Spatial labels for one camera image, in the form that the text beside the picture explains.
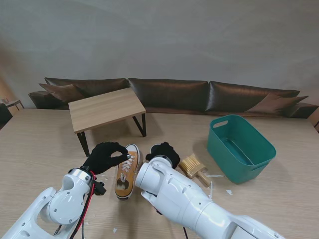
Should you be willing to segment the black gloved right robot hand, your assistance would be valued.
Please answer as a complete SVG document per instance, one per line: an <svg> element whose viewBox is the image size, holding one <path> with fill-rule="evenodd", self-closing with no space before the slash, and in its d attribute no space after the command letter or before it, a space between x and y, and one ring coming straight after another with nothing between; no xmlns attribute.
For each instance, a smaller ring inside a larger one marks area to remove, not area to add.
<svg viewBox="0 0 319 239"><path fill-rule="evenodd" d="M168 142L155 144L151 147L150 153L146 155L146 160L151 161L155 157L163 157L167 159L173 169L176 169L180 163L180 156Z"/></svg>

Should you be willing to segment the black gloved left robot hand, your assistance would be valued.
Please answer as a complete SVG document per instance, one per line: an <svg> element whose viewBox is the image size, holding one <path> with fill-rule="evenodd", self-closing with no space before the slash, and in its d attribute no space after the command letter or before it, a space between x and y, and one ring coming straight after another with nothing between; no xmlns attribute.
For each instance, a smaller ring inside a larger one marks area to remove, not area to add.
<svg viewBox="0 0 319 239"><path fill-rule="evenodd" d="M102 142L95 146L82 166L98 175L126 161L127 155L127 149L118 142Z"/></svg>

